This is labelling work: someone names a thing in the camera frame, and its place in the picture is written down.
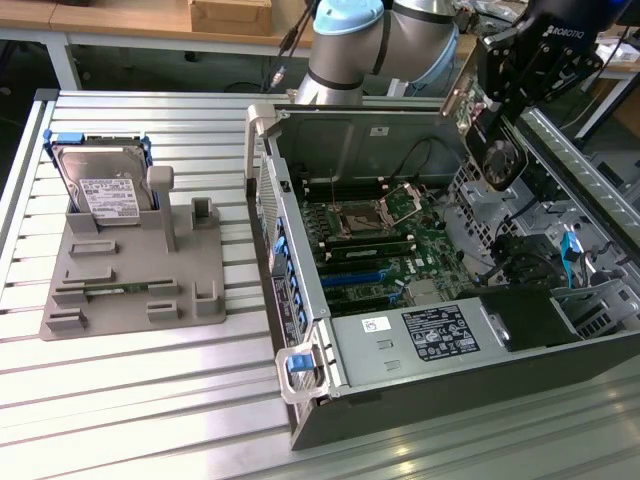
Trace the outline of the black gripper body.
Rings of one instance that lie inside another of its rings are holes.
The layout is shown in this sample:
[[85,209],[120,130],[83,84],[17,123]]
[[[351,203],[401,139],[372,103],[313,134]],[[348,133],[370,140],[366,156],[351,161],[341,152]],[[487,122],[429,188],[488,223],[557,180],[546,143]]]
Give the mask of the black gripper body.
[[583,53],[589,47],[595,49],[598,34],[609,29],[622,12],[621,1],[531,1],[517,25],[530,27],[530,59],[541,45]]

